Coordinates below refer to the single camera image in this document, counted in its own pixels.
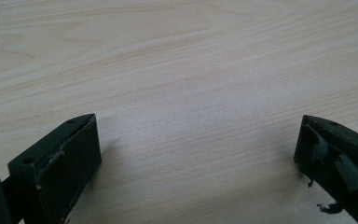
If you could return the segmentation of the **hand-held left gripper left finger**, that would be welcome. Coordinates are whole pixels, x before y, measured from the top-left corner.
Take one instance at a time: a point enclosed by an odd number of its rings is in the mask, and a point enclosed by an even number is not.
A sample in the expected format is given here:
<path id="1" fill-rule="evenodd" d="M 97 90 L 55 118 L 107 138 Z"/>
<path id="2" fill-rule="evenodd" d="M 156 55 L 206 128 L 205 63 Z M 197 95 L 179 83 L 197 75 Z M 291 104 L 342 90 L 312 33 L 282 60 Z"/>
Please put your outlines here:
<path id="1" fill-rule="evenodd" d="M 26 224 L 63 224 L 102 161 L 94 114 L 69 119 L 8 164 Z"/>

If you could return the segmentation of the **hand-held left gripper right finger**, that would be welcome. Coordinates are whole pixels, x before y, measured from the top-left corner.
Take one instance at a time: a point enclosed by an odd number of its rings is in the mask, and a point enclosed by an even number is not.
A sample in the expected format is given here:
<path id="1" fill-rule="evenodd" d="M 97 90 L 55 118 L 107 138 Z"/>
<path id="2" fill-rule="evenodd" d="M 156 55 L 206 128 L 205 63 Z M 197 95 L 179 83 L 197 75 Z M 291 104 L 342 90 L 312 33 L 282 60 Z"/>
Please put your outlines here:
<path id="1" fill-rule="evenodd" d="M 294 161 L 311 184 L 335 201 L 319 208 L 326 214 L 346 211 L 358 222 L 358 133 L 332 120 L 305 115 Z"/>

